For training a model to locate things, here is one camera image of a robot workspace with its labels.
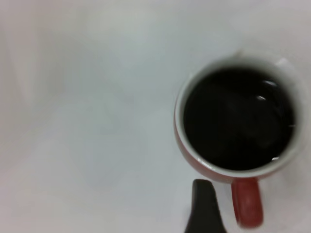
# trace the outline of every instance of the black coffee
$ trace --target black coffee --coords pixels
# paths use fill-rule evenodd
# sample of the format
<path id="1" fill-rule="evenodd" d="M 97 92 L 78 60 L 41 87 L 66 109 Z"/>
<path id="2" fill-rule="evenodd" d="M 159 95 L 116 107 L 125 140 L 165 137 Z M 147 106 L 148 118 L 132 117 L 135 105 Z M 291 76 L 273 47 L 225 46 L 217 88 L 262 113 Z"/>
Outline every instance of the black coffee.
<path id="1" fill-rule="evenodd" d="M 249 170 L 277 159 L 295 127 L 292 103 L 264 72 L 245 67 L 218 70 L 200 81 L 186 102 L 185 132 L 207 161 Z"/>

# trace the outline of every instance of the red handle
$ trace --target red handle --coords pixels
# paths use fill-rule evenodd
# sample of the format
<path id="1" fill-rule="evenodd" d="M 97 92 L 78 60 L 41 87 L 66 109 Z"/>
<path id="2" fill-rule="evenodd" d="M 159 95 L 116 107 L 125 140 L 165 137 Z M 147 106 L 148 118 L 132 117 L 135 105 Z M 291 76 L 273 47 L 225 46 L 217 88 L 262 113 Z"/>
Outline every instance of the red handle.
<path id="1" fill-rule="evenodd" d="M 263 211 L 257 179 L 236 179 L 231 189 L 238 224 L 245 228 L 260 226 L 263 222 Z"/>

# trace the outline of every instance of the red mug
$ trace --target red mug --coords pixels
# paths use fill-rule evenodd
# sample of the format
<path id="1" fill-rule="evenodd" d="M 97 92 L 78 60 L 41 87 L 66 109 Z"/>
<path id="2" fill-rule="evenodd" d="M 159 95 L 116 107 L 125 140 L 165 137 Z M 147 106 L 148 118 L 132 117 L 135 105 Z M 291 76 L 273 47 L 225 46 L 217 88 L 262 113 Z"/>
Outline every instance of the red mug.
<path id="1" fill-rule="evenodd" d="M 282 155 L 278 159 L 252 170 L 235 171 L 215 166 L 192 148 L 184 132 L 184 107 L 193 88 L 208 74 L 232 66 L 252 67 L 278 79 L 291 98 L 296 114 L 293 138 Z M 307 102 L 304 85 L 292 65 L 282 57 L 263 52 L 240 51 L 234 56 L 217 61 L 191 77 L 181 88 L 174 112 L 174 130 L 180 150 L 186 160 L 208 179 L 231 184 L 235 216 L 241 227 L 253 228 L 263 223 L 263 207 L 258 180 L 270 176 L 284 167 L 304 148 L 308 138 L 306 132 L 309 125 Z"/>

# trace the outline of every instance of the mug rim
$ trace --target mug rim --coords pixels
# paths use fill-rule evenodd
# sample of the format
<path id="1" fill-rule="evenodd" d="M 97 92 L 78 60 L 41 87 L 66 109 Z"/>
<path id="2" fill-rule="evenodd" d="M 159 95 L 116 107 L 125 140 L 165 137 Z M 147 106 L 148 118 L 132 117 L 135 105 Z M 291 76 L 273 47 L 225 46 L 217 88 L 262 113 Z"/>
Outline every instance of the mug rim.
<path id="1" fill-rule="evenodd" d="M 296 127 L 294 135 L 291 138 L 286 149 L 281 153 L 281 156 L 278 159 L 273 160 L 263 166 L 241 171 L 230 170 L 216 166 L 201 157 L 187 139 L 183 126 L 184 106 L 193 88 L 208 74 L 221 68 L 237 66 L 254 68 L 261 72 L 266 72 L 276 78 L 280 82 L 280 84 L 283 85 L 285 91 L 288 93 L 296 115 Z M 283 167 L 291 159 L 301 153 L 303 148 L 305 147 L 307 138 L 306 135 L 308 131 L 307 129 L 309 125 L 307 120 L 309 112 L 306 106 L 308 98 L 304 87 L 305 85 L 301 83 L 301 79 L 299 79 L 296 70 L 285 58 L 271 54 L 261 54 L 261 56 L 259 56 L 258 54 L 244 55 L 239 52 L 234 56 L 227 57 L 207 65 L 199 73 L 190 77 L 184 83 L 178 94 L 174 112 L 174 123 L 177 134 L 185 150 L 191 155 L 192 158 L 194 158 L 197 162 L 203 165 L 206 169 L 209 169 L 221 175 L 235 178 L 260 177 L 265 174 L 269 174 Z"/>

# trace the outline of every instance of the white tablecloth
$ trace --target white tablecloth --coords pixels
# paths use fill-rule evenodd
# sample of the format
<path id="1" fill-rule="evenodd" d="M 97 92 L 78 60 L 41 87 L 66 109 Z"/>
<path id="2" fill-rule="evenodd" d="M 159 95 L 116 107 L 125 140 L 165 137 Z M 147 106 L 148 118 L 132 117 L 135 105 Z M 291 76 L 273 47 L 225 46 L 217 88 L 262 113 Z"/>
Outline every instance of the white tablecloth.
<path id="1" fill-rule="evenodd" d="M 202 176 L 174 139 L 180 85 L 256 47 L 311 86 L 310 23 L 309 0 L 2 0 L 0 232 L 183 232 Z M 309 151 L 260 182 L 252 232 L 310 232 Z M 227 231 L 248 232 L 214 186 Z"/>

